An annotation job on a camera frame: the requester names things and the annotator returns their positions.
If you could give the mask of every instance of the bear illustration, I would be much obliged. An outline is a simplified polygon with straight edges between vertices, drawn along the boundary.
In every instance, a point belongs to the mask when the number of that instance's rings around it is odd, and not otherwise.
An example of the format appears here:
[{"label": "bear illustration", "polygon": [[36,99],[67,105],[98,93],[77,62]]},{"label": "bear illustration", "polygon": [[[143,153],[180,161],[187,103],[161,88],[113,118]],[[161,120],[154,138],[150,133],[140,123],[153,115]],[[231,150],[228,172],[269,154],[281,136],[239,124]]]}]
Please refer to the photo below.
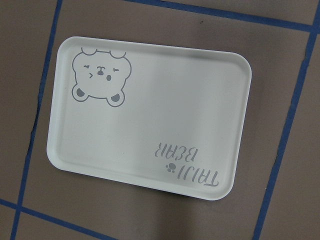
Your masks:
[{"label": "bear illustration", "polygon": [[131,74],[131,63],[123,56],[116,57],[111,51],[95,50],[87,54],[81,48],[72,61],[75,85],[72,96],[78,102],[88,97],[106,99],[112,107],[125,101],[124,87]]}]

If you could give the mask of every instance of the floor tile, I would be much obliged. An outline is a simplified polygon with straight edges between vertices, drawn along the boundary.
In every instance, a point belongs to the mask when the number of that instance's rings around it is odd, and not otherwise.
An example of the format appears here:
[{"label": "floor tile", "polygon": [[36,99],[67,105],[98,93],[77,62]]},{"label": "floor tile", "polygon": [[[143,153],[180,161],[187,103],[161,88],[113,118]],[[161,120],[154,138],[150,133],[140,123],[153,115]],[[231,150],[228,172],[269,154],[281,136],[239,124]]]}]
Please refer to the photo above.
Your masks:
[{"label": "floor tile", "polygon": [[170,0],[211,9],[219,9],[312,25],[318,0]]},{"label": "floor tile", "polygon": [[0,239],[9,240],[15,218],[15,210],[0,205]]},{"label": "floor tile", "polygon": [[[59,45],[71,36],[236,52],[249,61],[251,90],[235,183],[227,197],[206,201],[50,164],[46,140],[55,62]],[[307,40],[305,32],[144,4],[65,0],[24,205],[117,239],[250,239]]]},{"label": "floor tile", "polygon": [[261,239],[320,236],[320,38],[318,36]]},{"label": "floor tile", "polygon": [[3,1],[0,7],[0,198],[17,202],[55,0]]},{"label": "floor tile", "polygon": [[16,240],[96,240],[97,238],[81,232],[21,213]]}]

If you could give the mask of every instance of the plastic tray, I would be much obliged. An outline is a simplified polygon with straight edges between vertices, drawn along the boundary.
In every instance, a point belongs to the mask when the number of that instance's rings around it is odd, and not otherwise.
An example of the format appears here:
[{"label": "plastic tray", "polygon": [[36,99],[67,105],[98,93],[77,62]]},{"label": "plastic tray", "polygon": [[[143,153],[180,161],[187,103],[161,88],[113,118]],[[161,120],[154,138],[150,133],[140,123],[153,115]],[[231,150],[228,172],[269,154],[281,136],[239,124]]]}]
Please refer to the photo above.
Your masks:
[{"label": "plastic tray", "polygon": [[250,82],[236,53],[68,38],[48,158],[61,170],[221,199],[234,182]]}]

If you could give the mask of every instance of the bear face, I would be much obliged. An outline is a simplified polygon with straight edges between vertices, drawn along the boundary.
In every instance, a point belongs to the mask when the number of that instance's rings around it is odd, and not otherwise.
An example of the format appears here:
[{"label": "bear face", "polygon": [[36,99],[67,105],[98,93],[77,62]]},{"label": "bear face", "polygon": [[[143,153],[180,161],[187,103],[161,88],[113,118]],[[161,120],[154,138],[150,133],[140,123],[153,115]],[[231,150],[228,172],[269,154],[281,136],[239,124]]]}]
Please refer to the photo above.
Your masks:
[{"label": "bear face", "polygon": [[88,97],[106,99],[112,107],[125,101],[123,88],[131,74],[131,63],[125,57],[115,57],[111,51],[95,50],[87,54],[81,48],[72,61],[75,85],[72,96],[78,102]]}]

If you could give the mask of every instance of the bear nose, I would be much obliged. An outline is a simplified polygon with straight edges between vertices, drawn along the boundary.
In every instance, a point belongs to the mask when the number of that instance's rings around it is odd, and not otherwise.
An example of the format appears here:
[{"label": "bear nose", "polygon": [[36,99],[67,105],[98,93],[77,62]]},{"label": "bear nose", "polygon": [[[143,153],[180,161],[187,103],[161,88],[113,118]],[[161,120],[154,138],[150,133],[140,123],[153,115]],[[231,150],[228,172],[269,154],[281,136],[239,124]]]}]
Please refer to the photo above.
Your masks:
[{"label": "bear nose", "polygon": [[98,71],[98,75],[103,75],[104,72],[102,71],[102,69],[106,69],[104,66],[97,66],[96,68],[97,68],[97,69],[100,69],[100,70]]}]

